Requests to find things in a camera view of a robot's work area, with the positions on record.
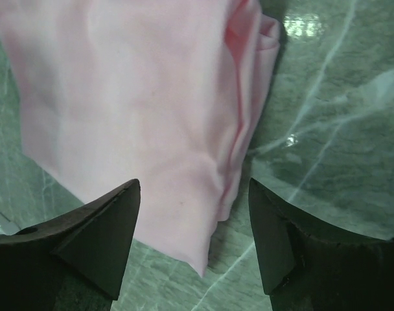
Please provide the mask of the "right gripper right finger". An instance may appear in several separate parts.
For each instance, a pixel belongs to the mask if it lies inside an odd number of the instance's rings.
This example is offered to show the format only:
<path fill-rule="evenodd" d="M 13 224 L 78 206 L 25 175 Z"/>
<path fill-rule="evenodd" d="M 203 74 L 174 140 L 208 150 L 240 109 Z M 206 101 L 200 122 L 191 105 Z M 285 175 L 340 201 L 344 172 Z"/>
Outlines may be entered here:
<path fill-rule="evenodd" d="M 336 227 L 254 179 L 248 205 L 262 287 L 274 310 L 394 310 L 394 238 Z"/>

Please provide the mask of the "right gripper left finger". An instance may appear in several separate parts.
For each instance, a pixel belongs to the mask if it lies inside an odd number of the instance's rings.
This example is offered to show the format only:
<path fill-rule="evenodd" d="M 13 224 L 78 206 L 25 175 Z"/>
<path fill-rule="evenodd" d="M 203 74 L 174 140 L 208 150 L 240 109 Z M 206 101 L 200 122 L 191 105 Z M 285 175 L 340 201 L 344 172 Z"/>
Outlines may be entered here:
<path fill-rule="evenodd" d="M 49 221 L 0 235 L 0 310 L 109 310 L 140 207 L 130 180 Z"/>

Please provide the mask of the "pink t shirt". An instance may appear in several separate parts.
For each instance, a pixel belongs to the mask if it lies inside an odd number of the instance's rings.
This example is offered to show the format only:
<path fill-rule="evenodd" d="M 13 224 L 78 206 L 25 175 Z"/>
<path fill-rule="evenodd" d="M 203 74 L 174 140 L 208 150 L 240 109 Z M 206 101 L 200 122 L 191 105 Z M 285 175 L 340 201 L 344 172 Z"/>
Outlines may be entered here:
<path fill-rule="evenodd" d="M 258 1 L 0 1 L 23 152 L 84 203 L 138 179 L 135 239 L 203 275 L 280 30 Z"/>

